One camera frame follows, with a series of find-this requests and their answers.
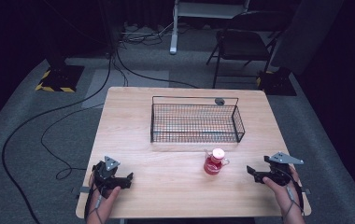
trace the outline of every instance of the black cable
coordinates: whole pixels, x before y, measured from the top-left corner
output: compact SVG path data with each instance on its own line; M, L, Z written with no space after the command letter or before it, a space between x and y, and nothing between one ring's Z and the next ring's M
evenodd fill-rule
M110 76L110 65L111 65L111 60L109 60L108 62L108 73L107 73L107 77L106 77L106 80L104 82L104 84L102 85L102 87L96 91L94 94L90 95L89 97L83 99L83 100L79 100L73 104L70 104L70 105L64 105L64 106L61 106L61 107L57 107L57 108L54 108L54 109L51 109L51 110L47 110L45 112L42 112L38 115L35 115L29 119L27 119L26 121L24 121L23 123L21 123L17 128L14 129L14 131L8 136L7 140L5 141L4 145L3 145L3 150L2 150L2 163L3 163L3 168L6 172L6 174L8 175L8 178L11 180L11 182L15 185L15 187L18 189L18 191L20 192L22 198L25 200L25 204L26 204L26 207L28 208L33 220L35 221L35 223L40 223L36 217L36 214L34 213L33 209L32 209L32 206L30 205L25 193L23 192L21 186L18 184L18 182L14 179L14 177L12 176L12 174L9 172L8 168L7 168L7 164L6 164L6 150L7 150L7 145L8 145L8 142L11 140L12 136L21 128L23 127L24 125L26 125L28 122L34 120L34 119L37 119L43 115L46 115L46 114L49 114L51 112L54 112L54 111L57 111L57 110L61 110L61 109L65 109L65 108L68 108L70 106L73 106L73 105L77 105L77 104L80 104L90 98L92 98L94 95L96 95L99 91L101 91L105 85L107 84L107 80Z
M282 174L287 175L291 179L291 182L293 183L294 188L296 189L297 196L299 197L299 202L300 202L300 204L298 204L296 201L291 201L291 205L296 204L300 208L301 212L303 213L303 217L304 217L305 216L305 212L304 212L303 192L301 191L301 188L300 188L299 184L293 178L292 175L290 175L290 174L288 174L288 173L284 172L283 170L278 169L276 167L274 167L274 168L276 170L280 171Z
M46 135L47 131L53 127L55 124L59 123L60 121L62 121L63 119L66 119L67 117L73 115L73 114L76 114L78 112L82 112L82 111L85 111L85 110L88 110L88 109L92 109L94 107L97 107L99 105L94 105L94 106L91 106L91 107L88 107L88 108L84 108L84 109L81 109L81 110L77 110L77 111L74 111L72 113L69 113L68 115L62 117L61 119L58 119L57 121L53 122L47 129L46 131L43 132L43 135L41 136L41 145L43 145L43 147L49 152L49 154L51 154L54 158L56 158L57 160L63 162L64 164L66 164L68 166L68 168L66 169L63 169L62 171L60 171L56 176L55 178L58 179L58 180L62 180L62 179L65 179L67 178L68 176L70 176L70 174L72 174L73 170L81 170L81 171L85 171L86 169L84 168L76 168L76 167L72 167L67 161L64 161L63 159L61 159L60 157L56 156L54 153L52 153L50 151L50 149L45 145L44 143L44 136ZM62 177L59 177L59 175L65 171L69 171L67 173L67 175L63 175Z
M286 217L288 216L288 213L291 211L291 208L293 207L294 205L294 201L291 201L291 206L289 207L288 211L286 212L285 215L282 214L282 220L285 220Z
M174 81L174 80L166 80L166 79L160 79L160 78L155 78L155 77L146 77L146 76L143 76L143 75L140 75L136 72L133 72L132 70L130 70L129 68L127 68L123 62L121 61L121 58L120 58L120 54L119 54L119 50L116 49L116 53L117 53L117 57L119 58L119 61L122 65L122 67L124 67L127 71L131 72L132 74L134 75L137 75L139 77L143 77L143 78L147 78L147 79L151 79L151 80L155 80L155 81L163 81L163 82L172 82L172 83L178 83L178 84L183 84L183 85L187 85L187 86L191 86L195 89L200 89L199 87L196 87L196 86L193 86L192 84L189 84L189 83L185 83L185 82L179 82L179 81Z
M139 27L136 27L135 30L133 30L133 31L128 31L130 34L128 34L128 35L126 36L126 38L128 38L130 35L132 35L133 33L135 33L135 32L138 31L138 30L140 30L140 28L139 28Z
M163 43L162 37L163 37L164 33L171 31L171 28L169 28L171 25L173 25L172 22L169 25L167 25L163 30L161 30L161 32L159 31L157 33L152 33L152 34L148 34L148 35L140 35L137 37L128 38L130 35L134 35L135 32L140 29L140 28L137 28L136 30L133 31L133 34L128 34L126 37L123 38L123 40L121 42L125 42L125 43L132 44L132 45L143 44L146 46L161 44L161 43ZM148 39L149 37L157 37L157 38L156 39ZM151 43L151 44L146 44L146 42L145 42L145 41L154 41L154 40L158 40L158 42Z
M94 188L94 186L95 186L95 178L94 178L94 173L92 171L92 183L90 185L90 192L88 194L87 202L85 203L84 219L85 219L85 221L87 221L88 217L93 212L95 212L96 215L98 216L99 222L102 224L103 223L102 219L100 218L99 213L98 213L98 208L99 208L98 206L100 205L100 202L102 200L102 193L103 193L103 190L105 190L106 186L105 186L105 183L101 183L99 186L96 186L96 188ZM99 191L99 197L98 197L99 202L97 202L96 206L90 212L90 207L91 207L91 203L92 203L92 196L96 190Z
M120 72L120 74L122 75L122 77L124 78L124 87L128 87L128 78L127 76L121 71L121 69L116 65L116 58L113 56L113 66L114 69L116 69L117 71Z

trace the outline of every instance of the wire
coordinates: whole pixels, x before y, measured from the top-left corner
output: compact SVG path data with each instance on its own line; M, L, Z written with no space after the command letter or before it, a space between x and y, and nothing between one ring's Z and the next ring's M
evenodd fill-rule
M120 72L120 74L122 75L122 77L124 78L124 87L128 87L128 78L127 76L121 71L121 69L116 65L116 58L113 56L113 65L114 65L114 69L116 69L117 71Z
M128 35L125 38L123 38L123 40L121 42L133 44L133 45L144 44L147 46L161 44L161 43L163 43L162 37L165 35L166 32L170 31L169 27L172 24L173 23L171 22L171 23L169 23L169 25L167 25L165 28L163 28L160 32L152 33L152 34L137 33L136 31L140 30L140 28L137 28L136 30L132 31L129 34L123 33L123 34L128 34ZM128 38L130 35L141 35L141 36ZM158 40L158 42L151 43L151 44L146 44L146 42L145 42L145 41L154 41L154 40Z
M64 105L64 106L61 106L61 107L57 107L57 108L54 108L54 109L51 109L51 110L47 110L45 112L42 112L40 114L37 114L29 119L27 119L26 121L24 121L23 123L21 123L17 128L14 129L14 131L8 136L7 140L5 141L4 145L3 145L3 149L2 149L2 163L3 163L3 168L6 172L6 174L8 175L8 178L11 180L11 182L15 185L15 187L17 188L17 190L20 192L22 198L24 199L25 201L25 204L26 204L26 207L28 208L31 216L32 216L32 219L35 221L35 223L40 223L36 217L36 214L35 212L33 211L32 209L32 206L30 205L25 193L23 192L21 186L18 184L18 182L14 179L14 177L12 176L12 174L9 172L8 170L8 167L7 167L7 164L6 164L6 150L7 150L7 145L8 145L8 142L11 140L12 136L20 129L22 128L24 125L26 125L27 123L29 123L30 121L34 120L34 119L37 119L43 115L46 115L46 114L49 114L51 112L54 112L54 111L57 111L57 110L61 110L61 109L65 109L65 108L68 108L70 106L73 106L73 105L78 105L90 98L92 98L94 95L96 95L99 91L101 91L105 85L107 84L107 80L110 76L110 65L111 65L111 60L109 60L108 62L108 73L107 73L107 77L106 77L106 80L104 82L104 84L102 85L102 87L96 91L95 93L93 93L92 95L90 95L89 97L83 99L83 100L79 100L73 104L70 104L70 105Z
M129 68L127 68L124 63L122 62L121 58L120 58L120 54L119 54L119 50L116 49L116 53L117 53L117 57L119 58L119 61L122 65L122 67L124 67L127 71L131 72L132 74L134 75L137 75L139 77L143 77L143 78L147 78L147 79L151 79L151 80L155 80L155 81L163 81L163 82L172 82L172 83L178 83L178 84L183 84L183 85L187 85L187 86L191 86L195 89L200 89L199 87L196 87L196 86L193 86L192 84L189 84L189 83L185 83L185 82L179 82L179 81L174 81L174 80L166 80L166 79L160 79L160 78L155 78L155 77L146 77L146 76L143 76L143 75L140 75L136 72L133 72L132 70L130 70Z
M90 194L88 195L88 199L87 199L87 204L85 205L86 206L86 211L85 213L87 213L87 207L89 209L89 206L91 206L92 204L92 196L93 196L93 192L98 190L99 191L99 197L98 197L98 201L96 202L96 205L95 207L93 208L93 210L91 212L89 212L88 214L84 214L84 217L87 221L88 217L93 213L95 212L96 215L98 216L98 219L99 219L99 222L101 224L103 224L103 221L101 219L101 217L99 216L99 213L98 213L98 208L99 208L99 205L100 205L100 202L102 201L102 193L103 191L105 190L105 182L102 182L99 186L96 186L95 189L93 189L93 186L95 186L95 177L94 177L94 173L92 171L92 183L91 183L91 189L90 189Z
M91 106L91 107L88 107L88 108L84 108L84 109L81 109L81 110L77 110L77 111L74 111L72 113L69 113L68 115L62 117L61 119L58 119L57 121L53 122L47 129L46 131L43 132L43 135L41 136L41 145L43 145L43 147L49 152L49 154L51 154L53 157L55 157L57 160L63 162L64 164L66 164L68 166L68 168L66 169L63 169L62 171L60 171L56 176L55 178L58 179L58 180L62 180L62 179L65 179L67 178L70 174L72 174L73 170L81 170L81 171L85 171L86 169L83 169L83 168L75 168L75 167L72 167L67 161L64 161L63 159L61 159L60 157L56 156L54 153L52 153L50 151L50 149L45 145L44 143L44 136L46 135L47 131L52 127L54 126L55 124L59 123L60 121L62 121L63 119L66 119L67 117L73 115L73 114L76 114L78 112L82 112L82 111L85 111L85 110L88 110L88 109L92 109L94 107L97 107L99 105L94 105L94 106ZM62 177L59 177L59 175L65 171L69 171L67 173L67 175L63 175Z
M291 179L291 182L292 182L293 184L294 184L294 183L297 184L297 181L294 180L294 178L293 178L292 175L286 173L285 171L283 171L283 170L281 170L281 169L279 169L279 168L276 168L276 167L274 167L274 168L275 168L276 170L280 171L282 174L287 175L287 176ZM297 207L299 207L299 209L300 209L300 211L302 212L303 217L304 217L304 216L305 216L305 211L304 211L304 209L302 208L302 206L300 206L300 204L298 204L298 203L294 200L294 198L292 198L291 190L290 190L289 186L287 186L286 188L287 188L288 195L289 195L289 197L290 197L290 199L291 199L291 206L289 207L288 212L286 212L286 214L282 217L282 220L284 219L284 217L286 217L286 216L288 215L288 213L291 211L291 207L292 207L294 204L297 205Z

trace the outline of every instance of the table leg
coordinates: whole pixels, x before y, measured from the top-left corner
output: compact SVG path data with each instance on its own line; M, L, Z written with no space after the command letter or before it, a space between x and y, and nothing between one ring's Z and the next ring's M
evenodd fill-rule
M246 0L245 3L244 3L244 12L247 12L248 9L249 9L249 3L250 3L250 0Z
M178 0L175 0L174 6L174 30L172 31L171 54L176 54L178 51Z

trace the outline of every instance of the wooden table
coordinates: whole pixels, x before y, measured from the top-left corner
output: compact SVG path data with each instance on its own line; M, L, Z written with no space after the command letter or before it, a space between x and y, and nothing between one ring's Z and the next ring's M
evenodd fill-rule
M152 96L237 97L246 133L240 143L151 143ZM218 175L204 171L204 149L221 147L230 164ZM105 156L121 165L116 173L134 172L130 189L121 191L114 218L266 217L280 216L274 193L255 183L249 165L268 172L263 156L289 154L262 91L119 88L108 90L83 186L92 167ZM88 194L81 193L77 216L84 217ZM306 196L305 214L311 213Z

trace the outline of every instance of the power cord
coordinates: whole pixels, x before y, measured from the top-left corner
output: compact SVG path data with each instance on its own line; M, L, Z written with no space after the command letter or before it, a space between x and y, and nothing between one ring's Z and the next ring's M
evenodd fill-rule
M104 87L105 85L107 84L107 80L110 76L110 65L111 65L111 59L109 59L108 61L108 72L107 72L107 77L106 77L106 80L104 82L104 84L102 85L102 87L96 91L95 93L93 93L92 95L90 95L89 97L83 99L83 100L79 100L73 104L70 104L70 105L64 105L64 106L61 106L61 107L57 107L57 108L54 108L54 109L51 109L51 110L47 110L45 112L42 112L38 115L35 115L29 119L27 119L26 121L24 121L23 123L21 123L17 128L14 129L14 131L8 136L7 140L5 141L4 145L3 145L3 149L2 149L2 163L3 163L3 168L6 172L6 174L8 175L8 178L11 180L11 182L15 185L15 187L17 188L17 190L20 192L22 198L25 200L25 204L26 204L26 207L28 208L31 216L32 216L32 219L35 221L35 223L40 223L36 217L36 214L35 212L33 211L32 209L32 206L30 205L25 193L23 192L21 186L18 184L18 182L14 179L14 177L12 176L12 174L10 173L10 171L8 170L8 167L7 167L7 164L6 164L6 151L7 151L7 145L8 145L8 142L11 140L12 136L14 136L14 134L20 129L22 128L24 125L26 125L27 123L29 123L30 121L34 120L34 119L37 119L43 115L46 115L46 114L49 114L51 112L54 112L54 111L57 111L57 110L61 110L61 109L65 109L65 108L68 108L70 106L73 106L73 105L78 105L90 98L92 98L94 95L96 95L97 93L99 93Z
M62 180L62 179L65 179L67 178L68 176L70 176L70 174L73 172L73 170L80 170L80 171L85 171L86 169L84 168L76 168L76 167L72 167L67 161L64 161L63 159L61 159L60 157L56 156L53 152L50 151L50 149L46 146L46 144L44 143L44 136L46 135L47 131L52 128L55 124L59 123L60 121L62 121L63 119L66 119L67 117L70 117L78 112L83 112L85 110L88 110L88 109L92 109L92 108L95 108L99 105L94 105L94 106L91 106L91 107L88 107L88 108L84 108L84 109L81 109L81 110L77 110L77 111L74 111L74 112L71 112L69 113L68 115L62 117L61 119L58 119L57 121L53 122L47 129L46 131L43 132L42 136L41 136L41 145L49 152L49 154L51 154L54 158L56 158L57 160L63 162L64 164L66 164L66 166L68 168L66 169L63 169L62 171L58 172L57 175L55 176L56 179L58 180ZM66 175L63 175L62 177L60 177L60 174L65 172L65 171L68 171L68 173Z
M141 33L137 33L136 31L138 31L140 28L137 28L136 30L134 30L131 33L123 33L126 34L127 36L125 38L123 38L122 41L120 42L124 42L124 43L128 43L128 44L133 44L133 45L138 45L138 44L143 44L143 45L147 45L147 46L151 46L151 45L158 45L163 43L162 37L164 36L164 33L168 32L170 29L169 27L172 25L173 23L169 23L169 25L167 25L163 30L161 30L160 32L157 33L152 33L152 34L141 34ZM132 38L128 38L130 35L141 35L141 36L137 36L137 37L132 37ZM155 41L155 40L159 40L156 43L151 43L151 44L147 44L145 41Z
M127 76L121 71L121 69L116 65L116 57L113 55L113 66L114 66L114 69L116 69L116 71L119 71L120 74L122 75L122 77L124 78L124 84L123 84L123 87L128 87L128 78Z
M143 77L143 78L147 78L147 79L150 79L150 80L155 80L155 81L163 81L163 82L171 82L171 83L178 83L178 84L182 84L182 85L187 85L187 86L191 86L195 89L200 89L199 87L196 87L192 84L189 84L189 83L185 83L185 82L180 82L180 81L174 81L174 80L167 80L167 79L161 79L161 78L155 78L155 77L146 77L146 76L143 76L143 75L140 75L134 71L132 71L131 69L129 69L127 66L125 66L125 64L122 62L121 58L120 58L120 54L119 54L119 50L116 49L116 53L117 53L117 57L119 58L119 61L122 65L122 67L124 67L127 71L129 71L130 73L136 75L136 76L139 76L139 77Z

